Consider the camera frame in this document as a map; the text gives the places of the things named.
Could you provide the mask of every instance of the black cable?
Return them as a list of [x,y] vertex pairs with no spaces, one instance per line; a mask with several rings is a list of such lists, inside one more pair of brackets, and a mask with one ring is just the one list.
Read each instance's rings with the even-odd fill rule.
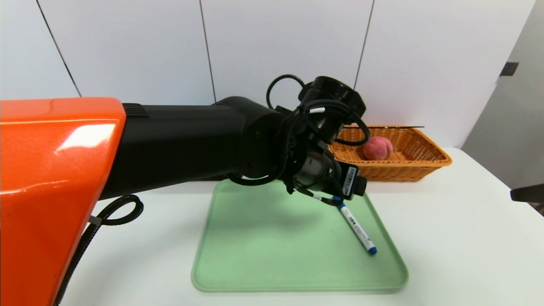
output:
[[[108,217],[111,216],[112,213],[114,213],[116,210],[132,202],[135,203],[135,206],[131,213],[119,219],[108,219]],[[108,204],[108,206],[106,206],[106,208],[104,208],[96,217],[91,216],[89,220],[91,224],[89,224],[85,232],[83,232],[81,239],[79,240],[76,251],[73,254],[72,260],[70,260],[70,264],[68,265],[66,274],[64,274],[63,281],[60,284],[60,288],[55,298],[55,303],[53,305],[59,305],[60,301],[62,301],[64,292],[66,292],[66,288],[68,287],[68,282],[70,281],[70,278],[72,278],[73,272],[76,269],[77,264],[81,260],[81,257],[83,256],[83,253],[85,253],[85,250],[89,246],[92,238],[95,236],[96,232],[98,232],[100,226],[121,225],[128,223],[138,218],[138,216],[143,211],[144,203],[142,203],[136,195],[129,194],[124,195]]]
[[268,90],[267,90],[267,104],[268,104],[268,108],[270,109],[274,109],[272,107],[272,103],[270,103],[270,92],[272,91],[272,88],[274,87],[274,85],[276,85],[277,82],[283,80],[284,78],[292,78],[293,80],[297,81],[300,86],[304,87],[304,82],[298,78],[298,76],[295,76],[295,75],[282,75],[282,76],[279,76],[277,78],[275,78],[272,83],[268,86]]
[[361,131],[363,131],[364,138],[362,140],[351,142],[344,139],[336,138],[335,142],[345,144],[345,145],[351,145],[351,146],[358,146],[365,144],[370,139],[370,130],[368,129],[367,125],[364,124],[363,120],[355,113],[355,110],[353,110],[351,107],[347,106],[346,104],[336,101],[336,100],[314,100],[307,102],[306,105],[311,108],[318,108],[318,107],[333,107],[336,108],[339,111],[344,112],[345,114],[349,115],[355,123],[359,126]]

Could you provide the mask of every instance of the pink fruit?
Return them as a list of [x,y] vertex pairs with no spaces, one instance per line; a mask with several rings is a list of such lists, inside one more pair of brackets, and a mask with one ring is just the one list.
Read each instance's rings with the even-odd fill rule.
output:
[[383,161],[391,157],[393,145],[385,137],[374,136],[364,144],[363,153],[371,161]]

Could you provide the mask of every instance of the wicker basket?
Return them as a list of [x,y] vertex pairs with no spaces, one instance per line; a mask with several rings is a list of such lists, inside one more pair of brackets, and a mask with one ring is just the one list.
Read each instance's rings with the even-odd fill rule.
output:
[[[370,181],[416,182],[438,168],[449,166],[452,159],[431,139],[415,128],[372,128],[372,136],[387,137],[393,144],[389,160],[369,161],[363,146],[333,143],[329,146],[336,159],[359,166],[361,176]],[[363,133],[359,128],[345,128],[339,138],[357,141]]]

